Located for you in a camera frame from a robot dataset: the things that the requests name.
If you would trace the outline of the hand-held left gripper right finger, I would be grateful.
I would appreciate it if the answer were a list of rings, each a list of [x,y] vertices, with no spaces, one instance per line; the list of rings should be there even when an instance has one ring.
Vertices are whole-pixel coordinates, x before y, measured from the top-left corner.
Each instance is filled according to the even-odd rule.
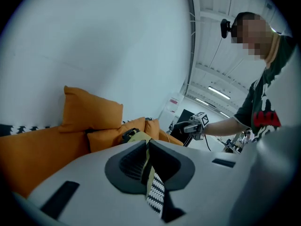
[[[239,155],[150,141],[150,162],[164,183],[162,220],[174,226],[229,226],[241,183]]]

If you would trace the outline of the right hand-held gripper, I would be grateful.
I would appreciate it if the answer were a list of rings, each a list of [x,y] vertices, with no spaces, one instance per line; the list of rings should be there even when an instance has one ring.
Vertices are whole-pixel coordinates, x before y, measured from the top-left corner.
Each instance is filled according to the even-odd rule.
[[[206,113],[199,112],[190,117],[188,122],[179,122],[174,125],[174,129],[183,129],[185,133],[188,133],[195,140],[203,139],[203,131],[209,119]]]

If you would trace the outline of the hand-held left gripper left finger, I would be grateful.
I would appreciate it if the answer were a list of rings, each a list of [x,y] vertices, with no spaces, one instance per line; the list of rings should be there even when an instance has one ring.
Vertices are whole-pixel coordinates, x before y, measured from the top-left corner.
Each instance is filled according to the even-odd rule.
[[[121,192],[105,175],[109,158],[137,144],[122,144],[75,159],[38,185],[28,201],[41,208],[65,181],[74,181],[79,187],[58,221],[70,226],[161,226],[159,214],[143,195]]]

